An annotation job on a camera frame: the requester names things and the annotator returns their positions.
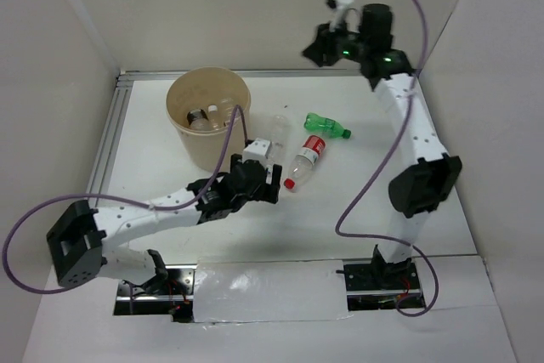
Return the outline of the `beige round bin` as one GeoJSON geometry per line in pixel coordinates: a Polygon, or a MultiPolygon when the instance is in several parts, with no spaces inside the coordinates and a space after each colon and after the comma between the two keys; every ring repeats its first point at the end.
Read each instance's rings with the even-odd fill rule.
{"type": "Polygon", "coordinates": [[[167,91],[167,115],[191,161],[199,168],[211,172],[217,165],[223,148],[227,127],[199,132],[190,128],[186,115],[194,109],[207,113],[209,105],[219,109],[221,99],[231,97],[243,106],[245,119],[249,119],[251,94],[244,80],[233,71],[220,67],[204,67],[188,71],[178,78],[167,91]]]}

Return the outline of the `aluminium frame rail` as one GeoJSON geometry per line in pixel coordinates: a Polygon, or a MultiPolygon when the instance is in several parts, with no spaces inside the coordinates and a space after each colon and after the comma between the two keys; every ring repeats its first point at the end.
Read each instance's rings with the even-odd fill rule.
{"type": "MultiPolygon", "coordinates": [[[[333,206],[346,206],[396,136],[366,80],[354,69],[239,74],[252,97],[251,136],[269,135],[273,116],[287,119],[283,167],[289,167],[308,136],[303,128],[308,113],[328,116],[351,130],[348,140],[327,140],[314,176],[294,196],[318,201],[335,190],[333,206]]],[[[179,76],[176,71],[131,72],[120,78],[89,183],[92,192],[147,200],[208,175],[191,161],[167,117],[167,91],[179,76]]]]}

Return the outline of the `slim clear bottle blue cap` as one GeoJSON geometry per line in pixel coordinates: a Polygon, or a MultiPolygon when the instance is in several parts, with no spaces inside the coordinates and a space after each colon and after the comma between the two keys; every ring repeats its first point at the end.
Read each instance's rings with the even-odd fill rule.
{"type": "Polygon", "coordinates": [[[286,146],[290,134],[290,123],[281,115],[273,116],[269,125],[268,140],[270,149],[268,153],[268,164],[281,164],[285,159],[286,146]]]}

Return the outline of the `red label bottle red cap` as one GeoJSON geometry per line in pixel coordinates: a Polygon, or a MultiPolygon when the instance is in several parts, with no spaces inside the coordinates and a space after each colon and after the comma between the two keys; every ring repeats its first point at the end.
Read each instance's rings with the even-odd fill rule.
{"type": "Polygon", "coordinates": [[[294,156],[284,186],[291,191],[305,184],[312,176],[316,162],[326,148],[326,142],[317,135],[310,135],[294,156]]]}

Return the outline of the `black label clear bottle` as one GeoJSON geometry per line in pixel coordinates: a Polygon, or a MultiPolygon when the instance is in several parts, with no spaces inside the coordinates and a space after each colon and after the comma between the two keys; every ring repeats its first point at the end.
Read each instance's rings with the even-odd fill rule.
{"type": "Polygon", "coordinates": [[[207,113],[203,109],[194,109],[189,111],[186,118],[190,128],[195,131],[207,132],[211,130],[207,113]]]}

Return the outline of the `clear crushed bottle white cap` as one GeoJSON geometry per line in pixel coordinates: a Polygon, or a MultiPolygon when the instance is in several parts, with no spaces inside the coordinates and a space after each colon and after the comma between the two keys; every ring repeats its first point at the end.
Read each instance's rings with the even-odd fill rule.
{"type": "Polygon", "coordinates": [[[212,130],[219,130],[224,127],[224,119],[216,105],[207,107],[207,118],[212,130]]]}

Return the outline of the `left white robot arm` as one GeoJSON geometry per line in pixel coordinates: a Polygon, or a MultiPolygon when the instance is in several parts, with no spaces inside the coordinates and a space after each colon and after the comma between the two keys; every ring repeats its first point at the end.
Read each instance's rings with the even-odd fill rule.
{"type": "Polygon", "coordinates": [[[199,179],[148,207],[97,207],[75,201],[47,233],[47,243],[60,287],[72,289],[104,277],[125,281],[157,294],[169,274],[155,249],[133,250],[128,243],[155,233],[193,227],[228,217],[249,201],[275,204],[282,167],[264,167],[234,154],[230,171],[209,184],[199,179]]]}

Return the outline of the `green plastic bottle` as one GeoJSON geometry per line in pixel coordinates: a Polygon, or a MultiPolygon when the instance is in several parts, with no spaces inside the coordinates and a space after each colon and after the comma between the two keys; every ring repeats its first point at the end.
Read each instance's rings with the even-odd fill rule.
{"type": "Polygon", "coordinates": [[[307,114],[303,127],[312,133],[318,133],[328,139],[349,139],[351,131],[331,118],[320,116],[314,112],[307,114]]]}

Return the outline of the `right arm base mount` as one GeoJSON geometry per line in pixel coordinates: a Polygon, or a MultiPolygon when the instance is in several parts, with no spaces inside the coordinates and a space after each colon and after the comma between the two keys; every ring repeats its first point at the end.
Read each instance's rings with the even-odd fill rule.
{"type": "Polygon", "coordinates": [[[375,247],[371,260],[343,263],[336,273],[344,279],[348,311],[426,307],[411,258],[397,264],[386,263],[375,247]]]}

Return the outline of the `blue label water bottle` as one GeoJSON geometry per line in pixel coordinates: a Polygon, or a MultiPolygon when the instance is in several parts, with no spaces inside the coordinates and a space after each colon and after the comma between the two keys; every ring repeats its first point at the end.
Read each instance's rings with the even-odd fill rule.
{"type": "Polygon", "coordinates": [[[240,111],[243,111],[243,106],[240,105],[235,99],[227,97],[220,100],[219,109],[224,125],[227,127],[230,125],[232,119],[236,119],[240,116],[240,111]]]}

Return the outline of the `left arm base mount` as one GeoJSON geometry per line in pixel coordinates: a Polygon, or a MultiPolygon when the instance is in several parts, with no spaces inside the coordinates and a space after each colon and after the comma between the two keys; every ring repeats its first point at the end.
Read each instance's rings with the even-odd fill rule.
{"type": "Polygon", "coordinates": [[[167,264],[167,279],[151,292],[120,281],[114,316],[167,315],[173,322],[192,323],[196,264],[167,264]]]}

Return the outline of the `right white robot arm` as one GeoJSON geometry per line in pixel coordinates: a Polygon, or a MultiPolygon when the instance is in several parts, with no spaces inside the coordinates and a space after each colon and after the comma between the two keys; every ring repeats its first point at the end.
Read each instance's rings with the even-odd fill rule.
{"type": "Polygon", "coordinates": [[[405,53],[393,47],[393,13],[388,5],[363,7],[357,31],[348,28],[348,7],[329,0],[331,22],[316,29],[314,41],[302,52],[317,66],[333,66],[351,60],[360,66],[397,136],[394,150],[404,170],[388,185],[394,208],[388,236],[372,256],[371,278],[389,288],[411,262],[412,246],[430,213],[445,201],[462,170],[462,161],[439,141],[419,88],[416,72],[405,53]]]}

